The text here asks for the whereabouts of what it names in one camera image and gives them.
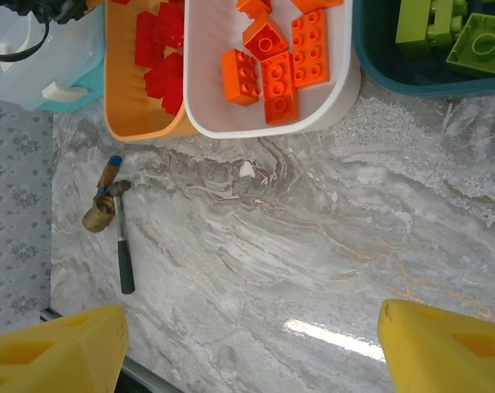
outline hammer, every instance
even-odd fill
[[[125,235],[124,205],[122,204],[122,194],[130,188],[131,183],[127,180],[122,180],[110,185],[108,190],[115,202],[116,231],[118,232],[118,268],[120,270],[120,287],[124,295],[134,292],[133,265],[131,264],[129,243]]]

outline black cable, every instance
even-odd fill
[[[39,43],[37,43],[36,45],[34,45],[33,47],[30,47],[29,49],[25,49],[24,51],[21,51],[18,53],[9,53],[6,55],[0,55],[0,61],[1,62],[3,62],[3,63],[15,63],[17,61],[22,61],[22,60],[26,59],[27,57],[34,55],[42,47],[42,45],[48,39],[49,23],[50,22],[49,22],[49,18],[47,17],[48,13],[45,10],[45,8],[42,7],[40,11],[44,16],[46,16],[45,21],[44,21],[45,33],[43,33],[42,40]]]

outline orange bin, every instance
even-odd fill
[[[161,100],[146,94],[143,75],[148,68],[134,64],[136,17],[156,15],[162,0],[131,0],[127,5],[106,2],[106,63],[104,112],[111,135],[119,141],[184,137],[198,133],[185,114],[176,116],[161,107]]]

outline green lego brick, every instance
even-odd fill
[[[466,0],[402,0],[397,37],[404,57],[423,57],[431,48],[450,48],[462,30]]]
[[[471,14],[446,59],[447,68],[461,74],[495,75],[495,16]]]

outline gray marble surface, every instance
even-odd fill
[[[364,80],[333,128],[122,144],[96,103],[55,116],[52,307],[121,303],[129,356],[187,392],[392,391],[384,299],[495,321],[495,97]],[[114,223],[80,223],[121,154],[137,291]]]

